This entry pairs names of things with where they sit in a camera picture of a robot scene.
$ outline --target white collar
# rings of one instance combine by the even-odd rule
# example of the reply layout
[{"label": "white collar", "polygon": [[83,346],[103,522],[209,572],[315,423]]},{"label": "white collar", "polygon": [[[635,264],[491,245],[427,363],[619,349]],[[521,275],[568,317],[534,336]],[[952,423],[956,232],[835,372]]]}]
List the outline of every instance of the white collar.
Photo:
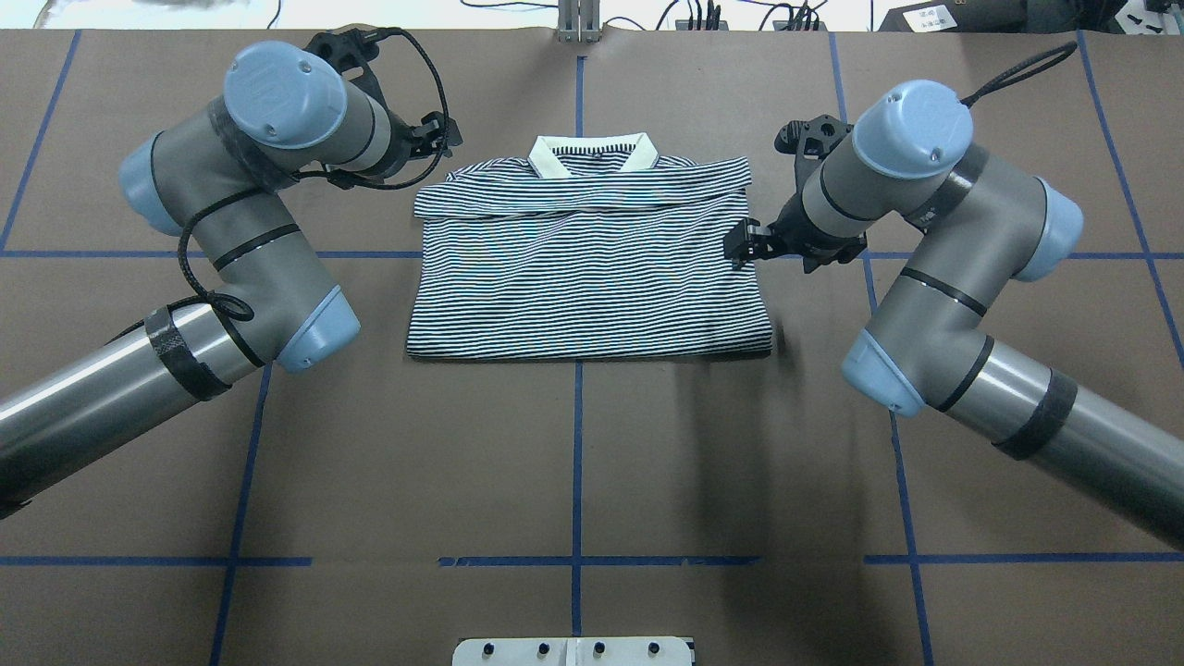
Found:
[{"label": "white collar", "polygon": [[633,152],[620,167],[622,172],[642,171],[654,168],[658,161],[658,151],[654,142],[644,133],[626,134],[624,136],[604,137],[571,137],[571,136],[540,136],[530,148],[530,166],[540,178],[559,179],[572,178],[572,173],[559,161],[553,152],[555,148],[606,148],[622,143],[632,145]]}]

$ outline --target blue joint cap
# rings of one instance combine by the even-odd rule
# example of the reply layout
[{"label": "blue joint cap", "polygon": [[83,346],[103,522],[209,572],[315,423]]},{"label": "blue joint cap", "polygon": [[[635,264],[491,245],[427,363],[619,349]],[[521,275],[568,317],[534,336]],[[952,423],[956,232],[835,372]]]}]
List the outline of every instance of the blue joint cap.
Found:
[{"label": "blue joint cap", "polygon": [[1028,264],[1015,275],[1021,282],[1035,282],[1053,273],[1056,264],[1077,246],[1081,230],[1086,226],[1086,216],[1081,214],[1073,199],[1053,190],[1043,178],[1036,180],[1044,186],[1044,231]]},{"label": "blue joint cap", "polygon": [[264,146],[315,146],[346,117],[346,82],[329,63],[287,41],[239,51],[223,82],[234,124]]},{"label": "blue joint cap", "polygon": [[855,123],[855,153],[889,178],[918,180],[948,171],[974,136],[970,109],[933,81],[909,81],[888,91]]},{"label": "blue joint cap", "polygon": [[843,377],[863,395],[901,416],[916,416],[925,399],[867,329],[843,359]]},{"label": "blue joint cap", "polygon": [[337,284],[308,315],[276,360],[291,373],[303,372],[348,345],[362,326]]},{"label": "blue joint cap", "polygon": [[123,160],[120,165],[120,188],[131,210],[143,216],[153,229],[168,236],[180,236],[181,225],[165,210],[152,175],[152,149],[161,134],[165,133],[156,133]]}]

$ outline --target electrical cable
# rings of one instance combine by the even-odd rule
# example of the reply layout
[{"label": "electrical cable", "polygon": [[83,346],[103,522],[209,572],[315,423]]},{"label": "electrical cable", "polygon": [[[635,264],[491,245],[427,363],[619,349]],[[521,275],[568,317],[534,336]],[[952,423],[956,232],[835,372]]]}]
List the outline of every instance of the electrical cable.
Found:
[{"label": "electrical cable", "polygon": [[667,8],[662,11],[662,15],[658,17],[658,25],[656,25],[654,30],[662,30],[662,21],[665,20],[667,14],[669,14],[670,9],[674,9],[674,6],[677,5],[680,1],[681,0],[670,0],[670,4],[667,5]]},{"label": "electrical cable", "polygon": [[[818,26],[822,23],[821,17],[818,15],[818,8],[821,8],[826,2],[830,2],[830,0],[823,0],[822,2],[818,4],[817,7],[811,7],[809,2],[803,2],[802,7],[793,7],[792,5],[787,5],[786,2],[764,2],[762,0],[739,0],[739,1],[748,4],[748,5],[760,5],[761,7],[786,7],[786,6],[789,6],[789,8],[790,8],[790,20],[787,21],[787,25],[785,27],[780,28],[781,31],[794,31],[794,30],[802,30],[802,31],[815,30],[816,31],[816,30],[818,30]],[[799,15],[794,17],[793,12],[799,12]],[[760,26],[761,27],[758,27],[757,28],[758,31],[764,30],[765,23],[768,21],[770,14],[766,14],[765,19],[760,21]]]},{"label": "electrical cable", "polygon": [[644,28],[644,27],[642,26],[642,24],[639,24],[639,23],[635,21],[633,19],[631,19],[631,18],[629,18],[629,17],[612,17],[611,19],[607,19],[607,20],[605,20],[605,21],[604,21],[604,25],[609,25],[609,24],[611,24],[612,21],[629,21],[629,23],[631,23],[631,24],[636,25],[637,27],[642,28],[643,31],[645,30],[645,28]]},{"label": "electrical cable", "polygon": [[276,15],[271,17],[271,20],[268,21],[268,27],[265,30],[271,30],[271,27],[276,25],[276,21],[279,20],[279,12],[283,11],[284,11],[284,0],[276,0]]},{"label": "electrical cable", "polygon": [[[1061,64],[1062,62],[1064,62],[1066,58],[1068,58],[1069,56],[1072,56],[1074,53],[1074,51],[1076,51],[1076,50],[1077,50],[1077,43],[1076,41],[1069,41],[1067,44],[1062,44],[1061,46],[1057,46],[1056,49],[1049,49],[1048,51],[1044,51],[1043,53],[1037,53],[1037,55],[1032,56],[1031,58],[1028,58],[1024,62],[1015,65],[1014,68],[1009,69],[1008,71],[1000,73],[999,76],[992,78],[991,81],[986,82],[982,88],[979,88],[978,90],[976,90],[972,95],[970,95],[967,97],[963,97],[960,100],[960,102],[963,104],[966,104],[966,108],[970,108],[971,105],[974,104],[974,102],[978,102],[985,95],[990,95],[991,92],[995,92],[997,90],[1003,90],[1004,88],[1006,88],[1009,85],[1015,85],[1015,84],[1019,83],[1021,81],[1025,81],[1028,78],[1031,78],[1031,77],[1038,75],[1040,72],[1042,72],[1042,71],[1044,71],[1044,70],[1047,70],[1049,68],[1054,68],[1054,66]],[[1034,70],[1030,70],[1030,71],[1024,71],[1028,68],[1035,65],[1036,63],[1040,63],[1041,60],[1045,60],[1045,59],[1048,59],[1048,62],[1044,63],[1044,64],[1042,64],[1041,66],[1038,66],[1038,68],[1036,68]]]},{"label": "electrical cable", "polygon": [[768,11],[765,12],[765,18],[760,19],[760,26],[757,28],[757,32],[760,32],[760,31],[765,30],[765,24],[768,23],[768,17],[772,17],[773,12],[776,12],[777,9],[779,9],[781,7],[785,7],[786,9],[790,11],[790,23],[792,23],[793,21],[793,5],[790,5],[789,2],[777,2],[776,5],[771,5],[768,7]]},{"label": "electrical cable", "polygon": [[439,151],[436,152],[436,154],[432,156],[431,164],[429,164],[427,168],[425,168],[419,175],[412,178],[411,180],[395,182],[393,185],[387,185],[385,182],[373,182],[366,178],[362,178],[348,171],[302,171],[292,174],[294,178],[296,178],[296,180],[304,180],[305,178],[324,178],[328,179],[330,182],[332,181],[346,182],[349,185],[356,185],[359,187],[367,187],[369,190],[403,190],[406,187],[411,187],[412,185],[416,185],[423,179],[431,175],[431,173],[436,171],[437,165],[440,164],[440,159],[444,156],[444,152],[448,151],[448,129],[449,124],[451,123],[450,120],[451,116],[449,115],[448,111],[448,98],[444,96],[444,83],[440,81],[440,72],[439,70],[436,69],[436,64],[432,63],[432,59],[427,56],[427,52],[424,51],[424,47],[419,45],[419,41],[416,40],[416,38],[412,37],[410,32],[399,27],[380,28],[379,32],[384,33],[387,37],[397,34],[410,41],[411,45],[416,49],[416,51],[419,52],[419,57],[424,59],[424,64],[427,65],[427,71],[432,73],[432,81],[436,82],[436,92],[439,95],[440,100],[440,115],[443,116],[443,127],[440,128],[440,137],[439,137],[439,145],[440,145]]},{"label": "electrical cable", "polygon": [[470,2],[469,0],[461,0],[461,4],[464,5],[465,7],[474,7],[474,8],[477,8],[477,9],[494,9],[494,8],[497,8],[497,7],[515,7],[515,6],[534,7],[534,8],[538,8],[538,9],[558,9],[559,8],[559,5],[546,5],[543,2],[491,2],[489,5],[477,5],[477,4]]},{"label": "electrical cable", "polygon": [[[256,194],[266,194],[266,191],[263,190],[262,187],[251,187],[249,190],[243,190],[242,192],[236,192],[193,213],[193,216],[185,222],[185,225],[181,226],[181,237],[178,238],[176,242],[176,262],[181,267],[181,276],[185,277],[185,281],[189,284],[189,288],[193,289],[194,295],[168,303],[167,306],[165,306],[168,309],[168,312],[173,312],[185,306],[206,303],[211,308],[213,308],[214,312],[217,312],[218,314],[227,319],[233,319],[234,321],[250,321],[255,319],[255,309],[252,309],[251,306],[246,303],[246,301],[239,299],[238,296],[232,296],[230,294],[219,294],[218,292],[211,292],[201,284],[201,281],[198,280],[195,275],[193,275],[193,268],[189,265],[189,238],[193,237],[193,230],[198,226],[198,223],[201,222],[202,219],[212,216],[213,213],[225,209],[231,204],[236,204],[249,197],[255,197]],[[116,337],[108,340],[108,344],[118,340],[120,338],[127,335],[128,333],[131,333],[133,331],[136,331],[143,325],[144,322],[141,320],[133,324],[131,326],[128,326],[127,328],[121,331]]]},{"label": "electrical cable", "polygon": [[[381,28],[379,32],[385,34],[386,37],[397,34],[406,39],[408,43],[411,43],[411,45],[416,49],[416,51],[419,52],[419,56],[424,59],[424,63],[427,65],[427,70],[431,72],[432,79],[436,82],[436,91],[439,95],[440,100],[440,115],[443,116],[443,127],[440,128],[440,137],[439,137],[439,145],[440,145],[439,151],[436,152],[436,154],[432,156],[431,164],[427,165],[427,168],[425,168],[419,175],[412,178],[411,180],[406,180],[404,182],[397,182],[393,185],[386,185],[384,182],[371,182],[367,179],[361,178],[360,175],[339,171],[300,172],[292,174],[292,177],[296,180],[304,180],[305,178],[326,178],[329,180],[337,180],[342,182],[348,182],[350,185],[358,185],[360,187],[369,187],[372,190],[401,190],[405,187],[411,187],[412,185],[416,185],[417,182],[427,178],[432,173],[432,171],[436,169],[436,166],[439,165],[440,159],[444,156],[444,152],[448,151],[448,130],[449,130],[449,124],[451,123],[450,120],[451,116],[449,116],[448,98],[444,95],[444,83],[440,81],[439,70],[436,69],[436,64],[432,63],[432,59],[427,56],[427,52],[424,51],[424,47],[419,44],[419,41],[414,37],[412,37],[411,33],[408,33],[407,31],[398,27],[388,27],[388,28]],[[176,243],[176,261],[178,264],[180,264],[181,267],[181,276],[185,277],[185,281],[189,284],[189,288],[193,289],[193,293],[195,295],[169,303],[168,306],[166,306],[169,312],[173,312],[174,309],[179,307],[185,307],[187,305],[208,303],[210,307],[212,307],[215,312],[234,321],[250,321],[251,319],[255,318],[255,310],[251,308],[250,305],[247,305],[242,299],[232,296],[230,294],[219,294],[217,292],[211,292],[201,284],[201,282],[193,274],[193,268],[189,265],[188,250],[189,250],[189,238],[192,238],[193,230],[194,228],[197,228],[199,222],[231,204],[242,201],[243,199],[246,199],[249,197],[255,197],[256,194],[265,194],[265,193],[266,191],[263,190],[262,187],[251,187],[249,190],[243,190],[242,192],[237,192],[224,199],[214,201],[213,204],[201,209],[200,211],[194,213],[188,220],[186,220],[185,225],[181,226],[181,237],[178,239]],[[143,326],[142,321],[129,326],[122,333],[112,338],[112,341],[118,338],[122,338],[123,335],[127,335],[128,333],[140,328],[141,326]]]}]

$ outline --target white mounting bracket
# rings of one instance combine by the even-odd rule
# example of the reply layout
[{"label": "white mounting bracket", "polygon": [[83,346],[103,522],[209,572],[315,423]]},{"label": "white mounting bracket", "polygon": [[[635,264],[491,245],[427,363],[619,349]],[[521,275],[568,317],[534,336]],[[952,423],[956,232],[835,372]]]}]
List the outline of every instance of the white mounting bracket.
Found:
[{"label": "white mounting bracket", "polygon": [[675,636],[469,639],[452,666],[695,666],[694,646]]},{"label": "white mounting bracket", "polygon": [[600,0],[558,0],[560,41],[600,41]]}]

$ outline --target black and white stripes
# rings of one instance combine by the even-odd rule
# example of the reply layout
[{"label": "black and white stripes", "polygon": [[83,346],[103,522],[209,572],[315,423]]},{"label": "black and white stripes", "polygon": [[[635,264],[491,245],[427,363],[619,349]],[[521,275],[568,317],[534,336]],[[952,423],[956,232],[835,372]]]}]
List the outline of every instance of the black and white stripes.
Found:
[{"label": "black and white stripes", "polygon": [[[652,168],[619,171],[636,162],[638,136],[591,140],[603,143],[593,147],[547,137],[559,167],[498,159],[420,190],[424,264],[407,352],[767,352],[754,269],[733,271],[721,249],[723,233],[748,213],[747,161],[696,165],[655,153]],[[565,175],[540,178],[548,168]]]}]

